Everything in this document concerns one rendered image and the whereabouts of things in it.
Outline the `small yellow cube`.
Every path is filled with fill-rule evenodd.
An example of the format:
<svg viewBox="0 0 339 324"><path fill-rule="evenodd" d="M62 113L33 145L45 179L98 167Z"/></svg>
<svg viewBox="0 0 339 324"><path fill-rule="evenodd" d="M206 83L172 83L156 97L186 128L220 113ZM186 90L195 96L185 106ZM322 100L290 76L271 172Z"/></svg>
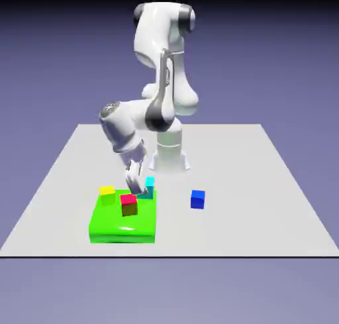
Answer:
<svg viewBox="0 0 339 324"><path fill-rule="evenodd" d="M99 197L103 205L112 205L116 201L116 191L112 185L101 186L99 188Z"/></svg>

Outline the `small red cube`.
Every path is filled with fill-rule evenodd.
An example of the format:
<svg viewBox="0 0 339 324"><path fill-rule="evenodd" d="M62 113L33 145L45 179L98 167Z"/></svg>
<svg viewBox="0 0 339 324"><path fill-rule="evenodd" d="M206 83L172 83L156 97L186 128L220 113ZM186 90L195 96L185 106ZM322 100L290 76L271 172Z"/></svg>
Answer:
<svg viewBox="0 0 339 324"><path fill-rule="evenodd" d="M133 194L120 195L121 212L123 217L137 215L138 214L138 202L137 197Z"/></svg>

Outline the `small blue cube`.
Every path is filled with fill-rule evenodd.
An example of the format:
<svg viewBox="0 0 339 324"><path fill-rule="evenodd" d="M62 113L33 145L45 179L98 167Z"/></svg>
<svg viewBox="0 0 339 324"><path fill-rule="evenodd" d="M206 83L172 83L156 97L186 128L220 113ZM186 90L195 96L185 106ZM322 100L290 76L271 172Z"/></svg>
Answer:
<svg viewBox="0 0 339 324"><path fill-rule="evenodd" d="M191 206L192 209L204 209L204 207L205 207L205 191L193 189L191 191L190 206Z"/></svg>

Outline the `large green box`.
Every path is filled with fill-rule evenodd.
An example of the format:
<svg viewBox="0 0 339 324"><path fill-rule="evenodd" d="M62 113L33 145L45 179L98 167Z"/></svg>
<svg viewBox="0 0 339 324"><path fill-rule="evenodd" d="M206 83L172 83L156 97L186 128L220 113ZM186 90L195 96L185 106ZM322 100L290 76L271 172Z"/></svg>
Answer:
<svg viewBox="0 0 339 324"><path fill-rule="evenodd" d="M138 199L138 214L123 217L120 195L130 194L127 189L116 190L116 201L103 205L98 196L89 222L89 242L155 243L157 195L153 199Z"/></svg>

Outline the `small cyan cube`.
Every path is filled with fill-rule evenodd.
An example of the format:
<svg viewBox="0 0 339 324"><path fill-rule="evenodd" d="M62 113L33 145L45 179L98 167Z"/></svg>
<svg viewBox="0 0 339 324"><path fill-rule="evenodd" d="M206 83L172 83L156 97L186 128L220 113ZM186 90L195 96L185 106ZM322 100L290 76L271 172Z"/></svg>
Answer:
<svg viewBox="0 0 339 324"><path fill-rule="evenodd" d="M154 177L147 176L145 179L145 190L136 195L138 199L153 199L154 198Z"/></svg>

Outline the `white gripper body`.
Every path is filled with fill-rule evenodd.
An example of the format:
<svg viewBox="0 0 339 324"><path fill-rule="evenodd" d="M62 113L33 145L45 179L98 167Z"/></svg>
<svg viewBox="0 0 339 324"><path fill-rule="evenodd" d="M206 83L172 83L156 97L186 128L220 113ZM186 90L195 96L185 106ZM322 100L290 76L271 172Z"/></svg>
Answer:
<svg viewBox="0 0 339 324"><path fill-rule="evenodd" d="M120 158L126 166L126 175L136 177L141 175L142 166L146 157L147 151L144 142L141 141L136 147L127 150L120 154Z"/></svg>

